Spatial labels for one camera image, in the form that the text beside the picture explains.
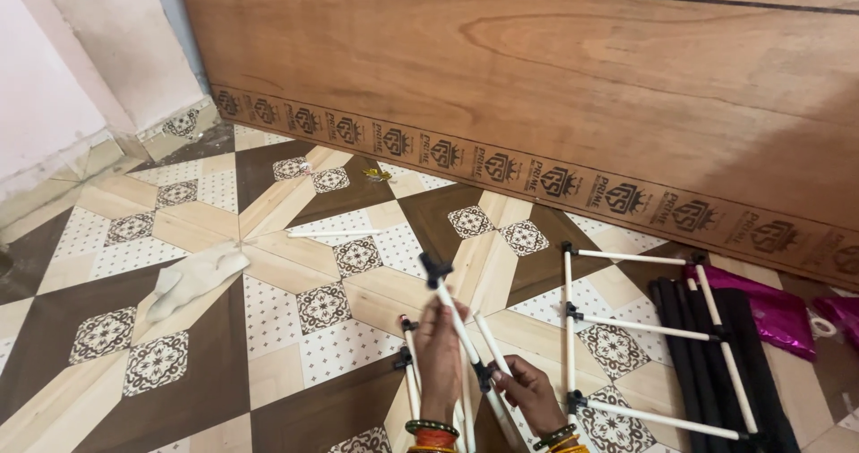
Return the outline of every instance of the hand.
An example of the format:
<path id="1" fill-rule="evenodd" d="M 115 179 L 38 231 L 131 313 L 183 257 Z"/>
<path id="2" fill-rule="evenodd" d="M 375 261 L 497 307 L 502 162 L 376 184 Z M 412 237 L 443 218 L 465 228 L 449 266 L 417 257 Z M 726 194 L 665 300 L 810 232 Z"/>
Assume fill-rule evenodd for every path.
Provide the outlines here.
<path id="1" fill-rule="evenodd" d="M 462 320 L 468 307 L 456 302 Z M 454 422 L 454 404 L 462 393 L 462 363 L 459 359 L 459 337 L 454 330 L 454 316 L 435 297 L 430 301 L 415 331 L 415 355 L 421 375 L 421 419 Z"/>
<path id="2" fill-rule="evenodd" d="M 507 391 L 504 397 L 510 406 L 519 406 L 531 432 L 543 436 L 566 426 L 567 417 L 557 404 L 549 376 L 519 356 L 504 356 L 504 360 L 513 376 L 494 371 L 492 379 L 499 392 Z M 495 361 L 489 363 L 489 367 L 495 366 Z"/>

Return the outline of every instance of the plywood board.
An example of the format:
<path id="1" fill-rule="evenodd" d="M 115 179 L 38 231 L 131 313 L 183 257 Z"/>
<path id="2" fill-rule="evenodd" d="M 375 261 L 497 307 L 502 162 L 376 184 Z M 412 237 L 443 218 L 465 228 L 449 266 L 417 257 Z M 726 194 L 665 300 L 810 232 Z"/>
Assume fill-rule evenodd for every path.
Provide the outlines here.
<path id="1" fill-rule="evenodd" d="M 859 284 L 856 0 L 186 0 L 221 116 Z"/>

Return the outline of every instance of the white cloth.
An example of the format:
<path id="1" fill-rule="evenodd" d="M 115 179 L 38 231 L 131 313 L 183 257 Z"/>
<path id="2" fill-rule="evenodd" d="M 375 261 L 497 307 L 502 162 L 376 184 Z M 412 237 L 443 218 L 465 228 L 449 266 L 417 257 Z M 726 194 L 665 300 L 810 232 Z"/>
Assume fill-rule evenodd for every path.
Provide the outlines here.
<path id="1" fill-rule="evenodd" d="M 230 240 L 162 268 L 152 291 L 158 300 L 149 308 L 146 320 L 163 321 L 177 308 L 211 291 L 250 264 L 239 244 Z"/>

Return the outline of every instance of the woman's right hand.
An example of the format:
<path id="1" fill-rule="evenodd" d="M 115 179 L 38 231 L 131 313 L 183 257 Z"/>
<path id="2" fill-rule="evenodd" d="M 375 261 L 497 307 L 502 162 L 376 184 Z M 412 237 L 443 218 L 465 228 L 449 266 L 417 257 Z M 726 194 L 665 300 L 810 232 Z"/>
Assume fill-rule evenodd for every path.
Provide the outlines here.
<path id="1" fill-rule="evenodd" d="M 501 371 L 492 372 L 496 389 L 506 391 L 504 395 L 510 406 L 519 406 L 531 432 L 544 436 L 567 425 L 567 417 L 555 399 L 549 376 L 519 356 L 504 356 L 513 376 Z M 495 367 L 495 361 L 489 367 Z"/>

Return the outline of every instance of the pink foil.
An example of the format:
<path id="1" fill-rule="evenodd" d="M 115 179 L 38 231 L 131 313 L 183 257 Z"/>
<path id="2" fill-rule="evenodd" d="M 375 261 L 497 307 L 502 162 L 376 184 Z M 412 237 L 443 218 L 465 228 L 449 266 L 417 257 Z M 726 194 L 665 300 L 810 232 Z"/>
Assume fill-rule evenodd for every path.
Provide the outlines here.
<path id="1" fill-rule="evenodd" d="M 817 358 L 808 312 L 800 297 L 721 268 L 710 265 L 703 268 L 711 288 L 746 292 L 761 340 L 807 361 L 813 362 Z M 687 278 L 697 280 L 695 267 L 687 266 L 685 274 Z"/>
<path id="2" fill-rule="evenodd" d="M 829 297 L 814 299 L 824 319 L 832 322 L 859 350 L 859 298 Z"/>

